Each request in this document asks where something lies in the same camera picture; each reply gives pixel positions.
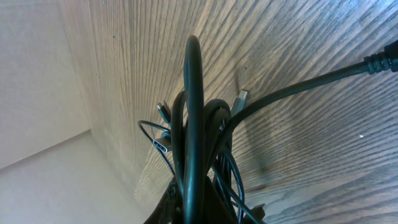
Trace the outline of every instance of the white wall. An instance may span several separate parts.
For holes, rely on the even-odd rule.
[[[0,169],[0,223],[143,223],[86,132]]]
[[[0,0],[0,168],[90,128],[56,0]]]

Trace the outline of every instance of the black plastic connector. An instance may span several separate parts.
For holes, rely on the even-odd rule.
[[[398,72],[398,40],[384,47],[384,52],[365,57],[369,74],[379,73],[391,69]]]

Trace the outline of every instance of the thin black wire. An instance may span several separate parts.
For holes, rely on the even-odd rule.
[[[239,208],[239,205],[236,202],[231,201],[232,205]]]
[[[221,172],[219,168],[217,167],[216,164],[214,164],[211,167],[214,171],[214,174],[217,175],[218,177],[221,177]],[[246,213],[246,215],[255,223],[255,224],[261,224],[254,215],[250,212],[250,209],[239,199],[239,196],[236,195],[234,190],[228,185],[227,182],[225,182],[224,179],[219,178],[218,179],[220,184],[223,186],[223,188],[231,195],[231,197],[235,200],[235,202],[239,205],[239,207]]]
[[[235,177],[236,186],[238,187],[239,198],[242,201],[242,203],[244,203],[243,181],[241,174],[239,173],[238,165],[236,164],[231,151],[224,150],[223,152],[232,168],[231,170]],[[243,210],[240,207],[238,207],[238,213],[239,213],[239,223],[241,223],[243,220]]]
[[[165,127],[163,127],[163,126],[161,126],[161,125],[152,123],[152,122],[150,122],[150,121],[138,121],[138,126],[139,126],[139,128],[141,129],[141,131],[145,134],[145,136],[147,136],[147,138],[150,140],[150,143],[151,143],[151,144],[155,147],[155,149],[160,153],[160,155],[162,156],[164,162],[165,162],[166,165],[169,167],[171,173],[172,173],[173,175],[175,175],[175,172],[174,172],[174,169],[173,169],[171,163],[170,163],[169,160],[166,158],[166,156],[164,155],[164,153],[162,152],[162,150],[159,149],[159,148],[154,144],[154,140],[149,136],[149,134],[147,133],[147,131],[145,131],[145,128],[142,126],[143,124],[146,124],[146,125],[151,126],[151,127],[153,127],[153,128],[157,128],[157,129],[162,130],[162,131],[168,131],[168,132],[170,132],[170,129],[165,128]]]

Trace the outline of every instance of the wood grain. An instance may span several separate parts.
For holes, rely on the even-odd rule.
[[[398,34],[396,1],[61,0],[96,140],[148,214],[171,175],[137,128],[183,89],[201,43],[205,101],[232,105],[359,62]],[[398,78],[359,75],[280,100],[235,130],[248,205],[267,223],[396,223]]]

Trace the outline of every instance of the black cable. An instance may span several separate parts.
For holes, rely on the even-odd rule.
[[[286,88],[283,88],[281,90],[277,90],[267,96],[264,96],[254,103],[250,104],[247,106],[245,109],[241,110],[239,113],[237,113],[235,116],[231,118],[231,120],[228,122],[226,127],[224,128],[223,132],[218,136],[218,139],[216,140],[216,144],[214,147],[214,152],[215,154],[219,153],[222,145],[226,142],[229,136],[232,135],[234,129],[237,127],[237,125],[246,119],[248,116],[252,115],[253,113],[257,112],[259,109],[275,102],[278,100],[281,100],[283,98],[292,96],[297,93],[301,93],[303,91],[310,90],[312,88],[322,86],[337,80],[341,80],[346,77],[350,77],[352,75],[357,75],[360,73],[368,72],[368,65],[366,62],[361,62],[357,63],[354,65],[351,65],[349,67],[345,67],[339,70],[336,70],[334,72],[327,73],[325,75],[321,75],[319,77],[315,77],[310,80],[302,81],[297,84],[288,86]],[[215,160],[215,157],[210,158],[210,164],[212,164]]]
[[[363,72],[370,74],[391,69],[398,71],[398,41],[384,48],[384,52],[366,57],[364,62],[339,69],[325,75],[306,80],[270,95],[264,96],[231,117],[228,104],[223,100],[211,100],[203,106],[203,80],[201,70],[200,45],[196,37],[187,41],[184,60],[184,87],[172,108],[171,136],[172,152],[176,169],[178,189],[183,198],[184,223],[201,223],[203,216],[204,177],[212,168],[215,172],[215,189],[231,216],[239,223],[243,213],[254,222],[260,223],[244,204],[244,188],[241,175],[232,156],[232,133],[245,118],[259,109],[283,98],[316,88]],[[183,107],[187,103],[189,121],[183,125]],[[151,140],[141,124],[170,130],[148,121],[139,121],[144,134]],[[170,163],[157,148],[170,170]],[[236,180],[239,196],[231,188],[231,172]],[[232,206],[237,206],[239,217]]]
[[[185,223],[201,223],[203,218],[205,190],[205,152],[203,124],[203,75],[199,40],[190,36],[185,51],[187,69],[184,69],[188,80],[189,91],[187,108],[190,122],[187,128],[188,145],[185,156],[183,180],[183,220]]]
[[[217,176],[220,176],[220,170],[217,167],[217,165],[213,165],[211,167],[214,171],[214,174]],[[256,218],[254,217],[254,215],[250,212],[250,209],[239,199],[239,197],[236,195],[236,193],[234,192],[234,190],[232,190],[232,188],[230,186],[228,186],[228,184],[225,182],[224,179],[219,179],[220,183],[222,184],[222,186],[224,187],[224,189],[226,191],[228,191],[228,193],[232,196],[232,198],[234,198],[235,202],[239,205],[239,207],[246,212],[246,214],[248,215],[248,217],[250,217],[250,219],[255,223],[255,224],[260,224],[260,222],[258,220],[256,220]]]
[[[169,160],[166,158],[166,156],[164,155],[164,153],[162,152],[162,150],[159,149],[158,147],[156,147],[156,146],[154,145],[154,140],[149,136],[149,134],[147,133],[147,131],[145,130],[145,128],[142,126],[143,124],[146,124],[146,125],[148,125],[148,126],[151,126],[151,127],[153,127],[153,128],[157,128],[157,129],[163,130],[163,131],[168,131],[168,132],[170,132],[170,130],[169,130],[168,128],[165,128],[165,127],[161,126],[161,125],[152,123],[152,122],[150,122],[150,121],[138,121],[138,126],[139,126],[139,128],[141,129],[141,131],[145,134],[145,136],[147,136],[147,138],[149,139],[150,143],[151,143],[151,144],[155,147],[155,149],[160,153],[160,156],[162,156],[164,162],[165,162],[166,165],[169,167],[171,173],[172,173],[173,175],[175,175],[175,172],[174,172],[174,169],[173,169],[171,163],[170,163]]]

